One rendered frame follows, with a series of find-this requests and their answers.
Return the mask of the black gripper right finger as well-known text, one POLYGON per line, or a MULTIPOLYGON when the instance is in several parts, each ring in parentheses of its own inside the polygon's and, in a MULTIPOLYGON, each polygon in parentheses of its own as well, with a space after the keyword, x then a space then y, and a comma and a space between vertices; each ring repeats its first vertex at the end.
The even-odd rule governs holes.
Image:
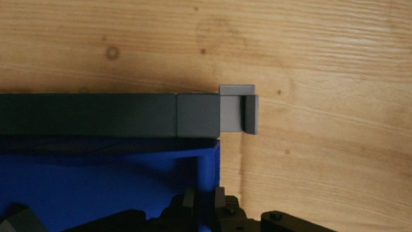
POLYGON ((238 198, 214 187, 211 198, 211 232, 338 232, 285 212, 261 214, 261 221, 247 218, 238 198), (225 197, 226 196, 226 197, 225 197))

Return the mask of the blue bin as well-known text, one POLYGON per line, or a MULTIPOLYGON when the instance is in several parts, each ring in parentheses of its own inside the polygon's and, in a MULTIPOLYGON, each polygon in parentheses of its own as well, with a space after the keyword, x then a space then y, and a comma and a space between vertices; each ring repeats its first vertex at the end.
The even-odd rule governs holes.
POLYGON ((220 140, 0 136, 0 224, 27 208, 49 232, 127 209, 148 220, 196 187, 198 232, 211 232, 214 183, 220 140))

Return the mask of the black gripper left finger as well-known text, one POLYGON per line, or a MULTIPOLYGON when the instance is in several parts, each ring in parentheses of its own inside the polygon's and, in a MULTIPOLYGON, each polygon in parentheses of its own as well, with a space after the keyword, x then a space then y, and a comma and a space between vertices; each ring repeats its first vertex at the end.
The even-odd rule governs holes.
POLYGON ((60 232, 198 232, 198 191, 186 187, 172 197, 159 217, 146 219, 142 210, 128 209, 60 232))

